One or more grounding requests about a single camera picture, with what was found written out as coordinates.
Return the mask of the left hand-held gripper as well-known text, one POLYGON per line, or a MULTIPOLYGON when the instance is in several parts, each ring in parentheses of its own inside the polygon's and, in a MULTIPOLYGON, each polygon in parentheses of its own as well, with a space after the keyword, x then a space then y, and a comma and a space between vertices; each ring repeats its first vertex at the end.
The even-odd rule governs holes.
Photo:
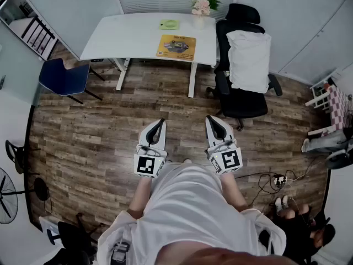
POLYGON ((157 178, 167 158, 165 150, 167 125, 161 118, 146 126, 140 133, 134 154, 134 174, 157 178))

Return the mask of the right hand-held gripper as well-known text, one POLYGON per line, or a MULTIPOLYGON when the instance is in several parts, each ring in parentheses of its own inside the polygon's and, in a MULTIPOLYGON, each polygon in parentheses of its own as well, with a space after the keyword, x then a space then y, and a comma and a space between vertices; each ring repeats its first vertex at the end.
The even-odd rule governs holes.
POLYGON ((207 159, 217 175, 235 172, 243 167, 242 154, 234 139, 233 128, 220 118, 208 115, 205 119, 209 148, 207 159))

